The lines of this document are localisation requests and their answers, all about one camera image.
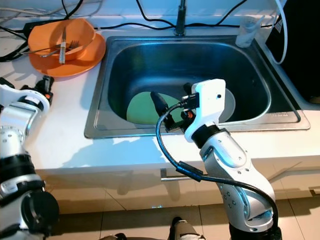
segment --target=robotic arm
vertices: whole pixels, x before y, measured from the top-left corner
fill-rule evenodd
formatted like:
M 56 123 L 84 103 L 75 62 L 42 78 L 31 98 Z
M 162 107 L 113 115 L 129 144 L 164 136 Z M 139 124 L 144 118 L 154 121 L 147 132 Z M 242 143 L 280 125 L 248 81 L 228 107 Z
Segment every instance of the robotic arm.
M 178 172 L 197 181 L 217 183 L 229 219 L 232 240 L 282 239 L 271 184 L 255 169 L 247 151 L 237 144 L 230 133 L 218 128 L 219 117 L 225 105 L 225 81 L 213 79 L 199 82 L 187 92 L 189 95 L 171 108 L 168 108 L 159 95 L 158 100 L 153 101 L 157 105 L 156 109 L 162 109 L 157 111 L 162 116 L 156 128 L 161 150 Z M 170 112 L 176 108 L 183 108 L 181 116 L 184 122 L 172 124 L 174 127 L 168 126 Z M 199 169 L 182 161 L 176 162 L 172 158 L 161 139 L 162 121 L 169 130 L 180 127 L 185 139 L 198 146 L 208 176 L 204 176 Z
M 55 198 L 35 172 L 26 138 L 50 108 L 53 78 L 44 76 L 34 88 L 0 84 L 0 239 L 44 240 L 58 221 Z

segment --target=countertop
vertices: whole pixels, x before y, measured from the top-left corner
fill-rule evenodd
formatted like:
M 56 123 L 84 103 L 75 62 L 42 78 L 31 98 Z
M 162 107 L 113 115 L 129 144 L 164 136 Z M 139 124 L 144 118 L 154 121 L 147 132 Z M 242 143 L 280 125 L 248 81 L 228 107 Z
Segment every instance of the countertop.
M 141 28 L 124 28 L 102 32 L 107 36 L 172 36 L 173 30 L 154 31 Z M 234 29 L 188 29 L 187 35 L 236 34 Z M 10 52 L 21 43 L 15 36 L 0 32 L 0 55 Z M 68 174 L 123 171 L 134 169 L 169 168 L 158 147 L 155 136 L 87 139 L 84 129 L 93 97 L 100 64 L 88 72 L 72 77 L 57 77 L 52 86 L 52 106 L 41 124 L 27 139 L 35 168 L 41 174 Z M 310 156 L 320 156 L 320 106 L 301 99 L 281 68 L 275 66 L 284 83 L 296 98 L 311 128 L 295 131 L 235 132 L 234 139 L 252 159 L 268 161 Z M 34 86 L 42 79 L 31 66 L 28 57 L 13 62 L 0 63 L 0 77 L 13 83 Z M 178 161 L 200 162 L 199 150 L 188 143 L 183 135 L 163 137 L 172 156 Z

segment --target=tile floor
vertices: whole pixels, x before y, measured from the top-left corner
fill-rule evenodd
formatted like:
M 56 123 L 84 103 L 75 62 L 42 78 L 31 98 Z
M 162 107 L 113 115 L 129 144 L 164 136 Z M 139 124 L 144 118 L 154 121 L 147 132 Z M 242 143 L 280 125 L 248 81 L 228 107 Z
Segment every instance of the tile floor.
M 317 240 L 320 197 L 277 201 L 283 240 Z M 180 216 L 208 240 L 228 240 L 228 219 L 221 204 L 146 210 L 66 214 L 49 240 L 99 240 L 124 233 L 128 238 L 166 240 L 171 221 Z

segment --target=stainless steel sink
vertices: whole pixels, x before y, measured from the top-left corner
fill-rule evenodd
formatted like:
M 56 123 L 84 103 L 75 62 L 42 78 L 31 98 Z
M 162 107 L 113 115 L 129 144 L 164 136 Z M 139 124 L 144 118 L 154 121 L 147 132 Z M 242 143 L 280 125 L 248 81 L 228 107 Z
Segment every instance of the stainless steel sink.
M 126 120 L 131 99 L 155 91 L 179 99 L 185 83 L 220 78 L 235 98 L 229 131 L 310 128 L 309 122 L 254 41 L 235 36 L 109 37 L 84 134 L 87 138 L 154 135 L 152 124 Z

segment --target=sink rim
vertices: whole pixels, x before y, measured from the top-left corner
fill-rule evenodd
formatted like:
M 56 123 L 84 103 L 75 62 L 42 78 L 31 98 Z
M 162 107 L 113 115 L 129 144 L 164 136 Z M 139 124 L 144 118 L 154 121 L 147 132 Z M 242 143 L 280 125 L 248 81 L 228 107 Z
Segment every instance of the sink rim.
M 253 62 L 253 60 L 247 54 L 247 52 L 245 52 L 243 49 L 239 49 L 233 45 L 230 45 L 230 44 L 227 44 L 224 42 L 217 42 L 221 39 L 226 39 L 226 38 L 230 39 L 230 37 L 234 37 L 234 36 L 233 35 L 186 36 L 184 38 L 175 37 L 175 36 L 160 36 L 160 37 L 111 36 L 111 37 L 109 37 L 106 41 L 106 44 L 109 46 L 114 41 L 117 41 L 118 43 L 119 43 L 119 41 L 124 41 L 126 43 L 128 43 L 129 41 L 134 41 L 134 42 L 139 41 L 139 42 L 136 44 L 130 43 L 130 44 L 128 44 L 127 47 L 118 46 L 118 50 L 114 50 L 112 52 L 108 50 L 106 52 L 105 57 L 103 58 L 102 63 L 101 63 L 98 80 L 97 80 L 97 83 L 96 83 L 96 86 L 94 89 L 94 94 L 93 94 L 91 107 L 89 110 L 89 114 L 88 114 L 88 118 L 87 118 L 87 122 L 86 122 L 86 126 L 85 126 L 84 135 L 87 138 L 92 138 L 92 137 L 94 137 L 94 138 L 132 137 L 132 136 L 154 136 L 155 135 L 155 125 L 153 125 L 153 124 L 135 124 L 135 123 L 133 123 L 132 125 L 134 125 L 134 126 L 132 126 L 132 129 L 97 129 L 96 128 L 96 126 L 97 126 L 96 125 L 96 118 L 97 118 L 97 114 L 99 112 L 99 105 L 102 100 L 101 99 L 102 91 L 109 90 L 109 80 L 105 80 L 105 78 L 110 77 L 111 69 L 112 69 L 114 60 L 116 59 L 115 56 L 117 56 L 121 51 L 124 51 L 125 49 L 133 47 L 133 46 L 139 46 L 141 44 L 167 44 L 167 43 L 172 44 L 171 41 L 174 41 L 174 43 L 183 43 L 183 44 L 188 43 L 190 41 L 197 41 L 197 44 L 207 44 L 207 43 L 212 44 L 213 43 L 213 44 L 227 45 L 228 47 L 231 47 L 231 48 L 235 49 L 236 51 L 245 55 L 245 57 L 249 60 L 249 62 L 252 64 L 255 71 L 259 75 L 261 82 L 262 82 L 262 85 L 264 87 L 264 90 L 267 94 L 267 98 L 268 98 L 268 104 L 267 104 L 266 109 L 261 114 L 259 114 L 258 116 L 254 117 L 254 118 L 233 121 L 233 122 L 225 122 L 225 123 L 219 124 L 220 126 L 227 127 L 227 129 L 232 132 L 238 132 L 238 131 L 242 132 L 244 130 L 243 126 L 245 126 L 245 131 L 269 131 L 269 130 L 274 131 L 274 130 L 293 130 L 293 129 L 306 130 L 306 129 L 309 129 L 310 124 L 309 124 L 307 118 L 305 117 L 305 115 L 303 114 L 303 112 L 300 110 L 300 108 L 297 109 L 297 107 L 294 107 L 292 105 L 292 101 L 289 101 L 289 100 L 288 100 L 288 102 L 292 105 L 292 109 L 298 118 L 298 122 L 295 122 L 295 123 L 291 123 L 291 122 L 290 123 L 262 123 L 262 124 L 261 123 L 258 123 L 258 124 L 254 123 L 256 120 L 259 120 L 261 117 L 268 114 L 268 110 L 270 109 L 270 106 L 272 103 L 271 92 L 270 92 L 270 89 L 269 89 L 269 86 L 267 84 L 266 79 L 264 78 L 264 76 L 260 72 L 259 67 L 256 65 L 255 62 Z M 159 42 L 141 43 L 141 41 L 159 41 Z M 255 44 L 255 47 L 258 47 L 257 50 L 259 51 L 258 52 L 259 57 L 261 58 L 262 62 L 264 64 L 266 64 L 265 60 L 263 59 L 263 57 L 265 57 L 265 56 L 261 55 L 261 52 L 260 52 L 262 50 L 260 49 L 260 47 L 258 46 L 258 44 L 256 42 L 254 44 Z M 274 73 L 272 73 L 271 75 L 273 78 L 276 78 L 276 76 L 274 76 L 275 75 Z M 115 112 L 113 112 L 113 113 L 119 119 L 129 123 L 125 119 L 118 116 Z

